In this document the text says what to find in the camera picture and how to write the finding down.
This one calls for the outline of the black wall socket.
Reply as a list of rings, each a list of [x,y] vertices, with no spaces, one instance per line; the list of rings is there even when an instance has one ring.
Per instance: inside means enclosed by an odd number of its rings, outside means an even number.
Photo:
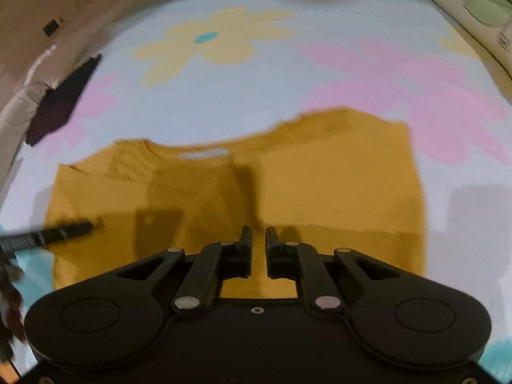
[[[43,28],[43,32],[47,37],[52,36],[60,28],[60,23],[56,19],[49,21]]]

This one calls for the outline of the folded dark maroon garment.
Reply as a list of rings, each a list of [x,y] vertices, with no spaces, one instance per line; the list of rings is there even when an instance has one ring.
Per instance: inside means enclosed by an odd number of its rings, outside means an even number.
[[[46,135],[56,132],[68,123],[84,88],[102,60],[102,54],[89,57],[56,88],[50,88],[29,124],[25,143],[34,147]]]

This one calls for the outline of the mustard yellow knit sweater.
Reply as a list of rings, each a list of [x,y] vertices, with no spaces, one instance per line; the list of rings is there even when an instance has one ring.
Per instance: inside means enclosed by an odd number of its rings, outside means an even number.
[[[400,269],[424,267],[423,193],[409,130],[352,109],[304,115],[223,144],[121,140],[60,165],[46,222],[89,219],[89,235],[52,247],[56,289],[162,252],[198,253],[253,232],[252,273],[226,297],[288,297],[267,276],[265,230],[330,254],[349,247]]]

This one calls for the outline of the wooden headboard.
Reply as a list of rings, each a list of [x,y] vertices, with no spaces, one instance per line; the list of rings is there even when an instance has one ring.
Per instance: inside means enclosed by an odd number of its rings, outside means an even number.
[[[22,80],[32,62],[74,28],[105,15],[118,17],[140,0],[1,0],[1,91]],[[56,19],[50,37],[44,26]]]

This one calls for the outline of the floral white folded duvet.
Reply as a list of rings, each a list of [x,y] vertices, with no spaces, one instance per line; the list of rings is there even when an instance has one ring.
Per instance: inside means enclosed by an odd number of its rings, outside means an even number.
[[[432,1],[511,71],[511,0]]]

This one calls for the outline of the grey white pillow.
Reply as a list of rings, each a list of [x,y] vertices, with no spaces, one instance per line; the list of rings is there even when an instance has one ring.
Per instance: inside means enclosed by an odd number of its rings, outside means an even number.
[[[9,100],[1,112],[1,187],[4,187],[9,177],[17,151],[49,89],[50,87],[45,83],[32,83],[25,86]]]

